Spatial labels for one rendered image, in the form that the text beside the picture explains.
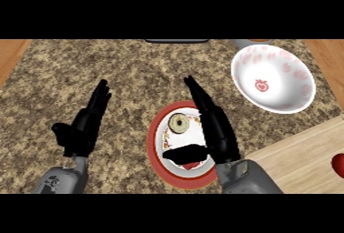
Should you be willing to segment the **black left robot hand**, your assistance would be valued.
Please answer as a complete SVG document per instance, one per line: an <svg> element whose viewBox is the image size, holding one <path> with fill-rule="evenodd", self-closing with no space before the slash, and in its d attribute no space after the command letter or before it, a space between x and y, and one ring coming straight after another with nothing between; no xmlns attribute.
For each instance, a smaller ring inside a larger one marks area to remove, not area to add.
<svg viewBox="0 0 344 233"><path fill-rule="evenodd" d="M92 91L87 107L79 110L72 124L54 123L51 125L57 145L64 148L64 157L88 157L91 154L110 97L107 81L101 79Z"/></svg>

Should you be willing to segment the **dark grey flat object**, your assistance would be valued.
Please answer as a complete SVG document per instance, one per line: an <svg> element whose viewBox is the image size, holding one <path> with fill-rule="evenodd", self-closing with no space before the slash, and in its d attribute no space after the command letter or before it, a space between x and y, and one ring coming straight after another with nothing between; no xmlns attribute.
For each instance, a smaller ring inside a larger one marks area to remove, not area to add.
<svg viewBox="0 0 344 233"><path fill-rule="evenodd" d="M153 44L200 44L206 43L208 39L144 39L144 42Z"/></svg>

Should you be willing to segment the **red round fruit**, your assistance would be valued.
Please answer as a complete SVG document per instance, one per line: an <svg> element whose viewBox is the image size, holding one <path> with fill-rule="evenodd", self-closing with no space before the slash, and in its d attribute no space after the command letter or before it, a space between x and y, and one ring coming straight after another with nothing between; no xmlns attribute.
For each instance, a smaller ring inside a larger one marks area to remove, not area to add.
<svg viewBox="0 0 344 233"><path fill-rule="evenodd" d="M336 174L344 178L344 154L336 154L332 157L332 169Z"/></svg>

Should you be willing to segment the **red rimmed white plate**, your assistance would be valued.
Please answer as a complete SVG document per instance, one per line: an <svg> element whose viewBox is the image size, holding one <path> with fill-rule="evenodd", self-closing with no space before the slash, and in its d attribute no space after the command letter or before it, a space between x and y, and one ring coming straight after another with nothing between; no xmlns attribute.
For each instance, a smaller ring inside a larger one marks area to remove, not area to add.
<svg viewBox="0 0 344 233"><path fill-rule="evenodd" d="M175 134L168 126L172 114L184 114L188 120L188 128L183 134ZM197 189L208 186L216 180L214 160L206 157L199 163L177 165L162 157L169 149L187 145L205 145L199 110L191 101L180 101L166 105L156 113L149 126L146 136L146 152L150 166L159 178L174 187Z"/></svg>

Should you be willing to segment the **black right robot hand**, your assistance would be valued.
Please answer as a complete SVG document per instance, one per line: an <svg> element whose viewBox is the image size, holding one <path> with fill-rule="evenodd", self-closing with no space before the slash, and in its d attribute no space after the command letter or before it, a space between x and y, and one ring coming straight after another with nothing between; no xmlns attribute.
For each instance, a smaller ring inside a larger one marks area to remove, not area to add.
<svg viewBox="0 0 344 233"><path fill-rule="evenodd" d="M211 156L215 164L230 163L240 159L230 121L191 76L184 78L184 83L200 113L205 145L187 145L169 149L162 153L162 157L177 165L200 162L206 156Z"/></svg>

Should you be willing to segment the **white bowl with red print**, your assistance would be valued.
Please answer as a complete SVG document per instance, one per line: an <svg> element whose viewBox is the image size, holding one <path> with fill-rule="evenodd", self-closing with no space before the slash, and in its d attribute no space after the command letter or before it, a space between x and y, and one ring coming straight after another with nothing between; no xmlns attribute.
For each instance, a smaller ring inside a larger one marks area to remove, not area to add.
<svg viewBox="0 0 344 233"><path fill-rule="evenodd" d="M277 46L252 45L237 51L231 81L249 103L271 113L298 113L314 100L315 83L307 65Z"/></svg>

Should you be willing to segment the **pale wooden cutting board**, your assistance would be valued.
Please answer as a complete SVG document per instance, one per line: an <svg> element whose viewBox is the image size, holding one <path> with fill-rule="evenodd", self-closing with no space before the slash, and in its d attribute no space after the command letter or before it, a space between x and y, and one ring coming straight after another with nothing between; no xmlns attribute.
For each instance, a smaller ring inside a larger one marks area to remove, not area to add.
<svg viewBox="0 0 344 233"><path fill-rule="evenodd" d="M261 165L284 193L344 194L344 178L330 165L339 153L344 115L246 155L246 159Z"/></svg>

